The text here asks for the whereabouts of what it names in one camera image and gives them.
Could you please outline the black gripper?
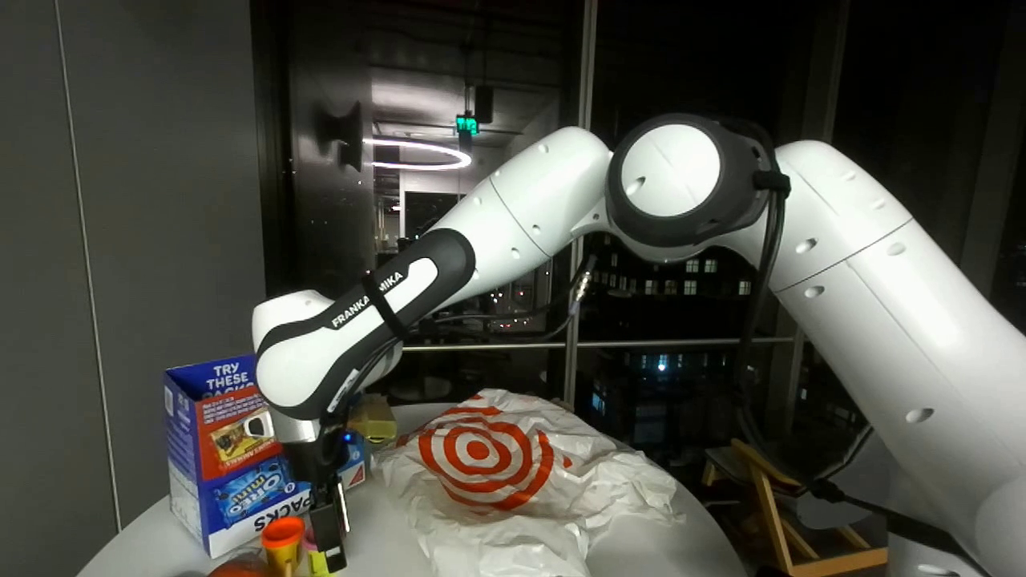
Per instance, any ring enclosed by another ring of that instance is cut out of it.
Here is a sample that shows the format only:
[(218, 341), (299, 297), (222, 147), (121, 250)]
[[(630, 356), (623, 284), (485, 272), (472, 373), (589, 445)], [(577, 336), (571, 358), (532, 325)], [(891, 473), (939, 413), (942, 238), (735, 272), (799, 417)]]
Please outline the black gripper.
[(312, 487), (307, 528), (314, 551), (331, 569), (345, 567), (345, 497), (339, 485), (341, 425), (322, 421), (286, 417), (277, 423), (286, 461)]

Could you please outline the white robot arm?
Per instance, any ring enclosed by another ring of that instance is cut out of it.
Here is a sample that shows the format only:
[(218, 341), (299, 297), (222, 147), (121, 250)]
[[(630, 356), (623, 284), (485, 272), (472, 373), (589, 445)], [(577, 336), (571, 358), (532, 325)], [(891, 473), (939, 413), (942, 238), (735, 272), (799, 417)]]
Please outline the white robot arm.
[(930, 231), (826, 140), (658, 115), (610, 143), (566, 124), (486, 174), (413, 245), (339, 295), (253, 308), (253, 380), (314, 481), (314, 534), (341, 540), (331, 421), (408, 333), (504, 287), (580, 238), (682, 266), (728, 250), (755, 272), (847, 387), (933, 522), (983, 577), (1026, 577), (1026, 336)]

